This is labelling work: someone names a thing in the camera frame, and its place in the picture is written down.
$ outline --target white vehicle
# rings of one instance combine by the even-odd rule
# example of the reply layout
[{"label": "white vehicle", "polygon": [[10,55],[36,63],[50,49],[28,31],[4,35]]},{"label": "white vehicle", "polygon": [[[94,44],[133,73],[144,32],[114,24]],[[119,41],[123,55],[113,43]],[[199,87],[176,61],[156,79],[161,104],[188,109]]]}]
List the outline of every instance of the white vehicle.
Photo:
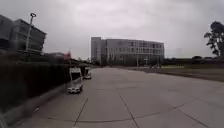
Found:
[{"label": "white vehicle", "polygon": [[82,89],[83,89],[83,85],[78,84],[78,85],[76,85],[76,87],[68,88],[68,93],[69,94],[79,94],[80,92],[82,92]]},{"label": "white vehicle", "polygon": [[86,67],[86,70],[88,71],[88,73],[84,76],[84,79],[92,79],[90,67]]},{"label": "white vehicle", "polygon": [[[73,79],[72,79],[72,73],[79,73],[80,74],[80,78],[81,78],[81,81],[80,83],[73,83]],[[70,82],[70,87],[67,89],[67,92],[69,94],[79,94],[80,92],[82,92],[83,90],[83,84],[82,84],[82,72],[81,72],[81,69],[80,68],[70,68],[70,79],[71,79],[71,82]]]}]

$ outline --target hedge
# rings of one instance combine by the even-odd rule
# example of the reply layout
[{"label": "hedge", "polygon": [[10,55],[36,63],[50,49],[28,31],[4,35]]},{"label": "hedge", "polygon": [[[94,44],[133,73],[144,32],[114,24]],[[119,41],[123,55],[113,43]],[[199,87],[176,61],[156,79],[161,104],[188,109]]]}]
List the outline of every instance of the hedge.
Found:
[{"label": "hedge", "polygon": [[1,62],[0,109],[4,112],[69,81],[68,65]]}]

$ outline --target paved ground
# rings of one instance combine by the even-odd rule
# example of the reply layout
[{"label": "paved ground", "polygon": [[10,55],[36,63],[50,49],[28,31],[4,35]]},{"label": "paved ground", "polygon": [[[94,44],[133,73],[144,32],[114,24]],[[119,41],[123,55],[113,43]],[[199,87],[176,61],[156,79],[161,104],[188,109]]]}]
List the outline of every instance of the paved ground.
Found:
[{"label": "paved ground", "polygon": [[62,94],[18,128],[223,128],[224,83],[94,69],[80,95]]}]

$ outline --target cloud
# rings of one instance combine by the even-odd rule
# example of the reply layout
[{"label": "cloud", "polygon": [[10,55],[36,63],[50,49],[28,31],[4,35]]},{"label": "cloud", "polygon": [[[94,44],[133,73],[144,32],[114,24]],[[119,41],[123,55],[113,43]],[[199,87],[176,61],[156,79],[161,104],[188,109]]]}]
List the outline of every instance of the cloud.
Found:
[{"label": "cloud", "polygon": [[1,14],[29,21],[47,33],[45,52],[69,49],[87,58],[90,37],[162,41],[166,56],[210,56],[203,34],[224,22],[222,0],[3,0]]}]

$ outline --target tree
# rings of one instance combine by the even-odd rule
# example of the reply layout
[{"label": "tree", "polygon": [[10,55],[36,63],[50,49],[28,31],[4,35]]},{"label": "tree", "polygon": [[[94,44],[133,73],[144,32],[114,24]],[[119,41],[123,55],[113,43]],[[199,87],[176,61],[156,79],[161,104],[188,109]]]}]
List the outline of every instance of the tree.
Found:
[{"label": "tree", "polygon": [[192,57],[192,59],[194,59],[194,60],[200,60],[200,59],[202,59],[202,57],[201,56],[194,56],[194,57]]},{"label": "tree", "polygon": [[208,38],[207,46],[210,46],[212,53],[224,57],[224,25],[214,21],[210,26],[211,32],[206,32],[204,38]]}]

